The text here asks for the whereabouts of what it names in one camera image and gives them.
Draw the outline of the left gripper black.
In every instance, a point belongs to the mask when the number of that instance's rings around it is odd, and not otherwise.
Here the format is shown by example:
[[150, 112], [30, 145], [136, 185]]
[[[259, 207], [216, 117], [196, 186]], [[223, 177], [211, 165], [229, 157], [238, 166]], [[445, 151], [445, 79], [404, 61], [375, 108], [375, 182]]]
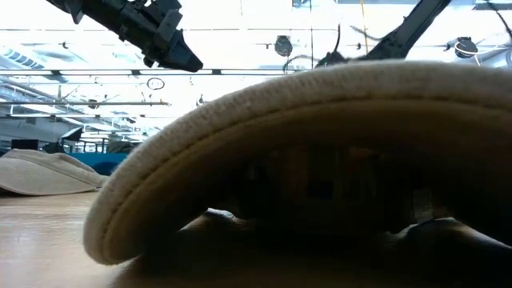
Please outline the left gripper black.
[[181, 8], [179, 0], [82, 0], [82, 12], [139, 48], [147, 66], [195, 73], [203, 62], [177, 30]]

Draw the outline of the beige baseball cap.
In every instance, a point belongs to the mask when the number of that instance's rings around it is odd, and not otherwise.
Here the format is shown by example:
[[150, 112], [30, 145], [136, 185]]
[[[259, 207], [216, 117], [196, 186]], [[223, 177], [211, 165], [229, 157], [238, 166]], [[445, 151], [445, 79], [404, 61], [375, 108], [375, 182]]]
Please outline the beige baseball cap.
[[106, 176], [64, 153], [12, 149], [0, 157], [0, 191], [27, 196], [94, 192]]
[[512, 71], [382, 61], [192, 110], [84, 225], [109, 288], [512, 288]]

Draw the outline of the blue plastic bin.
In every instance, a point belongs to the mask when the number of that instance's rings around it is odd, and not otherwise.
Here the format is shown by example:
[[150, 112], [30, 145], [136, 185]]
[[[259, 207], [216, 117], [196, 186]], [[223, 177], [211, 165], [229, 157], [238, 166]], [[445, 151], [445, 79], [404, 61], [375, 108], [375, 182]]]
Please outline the blue plastic bin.
[[128, 154], [73, 153], [71, 157], [85, 163], [100, 175], [111, 175]]

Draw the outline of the black desk monitor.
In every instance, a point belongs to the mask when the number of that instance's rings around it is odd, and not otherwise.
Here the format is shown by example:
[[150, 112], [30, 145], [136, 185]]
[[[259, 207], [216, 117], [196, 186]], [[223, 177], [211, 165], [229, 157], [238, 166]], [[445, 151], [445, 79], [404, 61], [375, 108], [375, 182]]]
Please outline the black desk monitor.
[[39, 150], [39, 140], [38, 139], [12, 139], [11, 140], [11, 148], [12, 149], [20, 149], [20, 150]]

